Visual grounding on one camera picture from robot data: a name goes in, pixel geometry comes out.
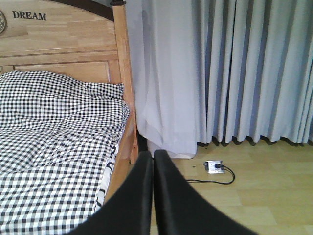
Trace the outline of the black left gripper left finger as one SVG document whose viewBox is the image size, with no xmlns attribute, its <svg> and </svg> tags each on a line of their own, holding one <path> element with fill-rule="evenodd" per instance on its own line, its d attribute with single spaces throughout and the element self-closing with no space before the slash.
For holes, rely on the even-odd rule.
<svg viewBox="0 0 313 235">
<path fill-rule="evenodd" d="M 153 158 L 141 152 L 113 196 L 70 235 L 148 235 L 153 192 Z"/>
</svg>

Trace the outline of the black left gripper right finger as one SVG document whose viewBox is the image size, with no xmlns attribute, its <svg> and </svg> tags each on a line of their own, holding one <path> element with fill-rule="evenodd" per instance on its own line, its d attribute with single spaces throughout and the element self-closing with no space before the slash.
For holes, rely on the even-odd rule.
<svg viewBox="0 0 313 235">
<path fill-rule="evenodd" d="M 154 152 L 154 202 L 160 235 L 253 235 L 197 193 L 167 151 Z"/>
</svg>

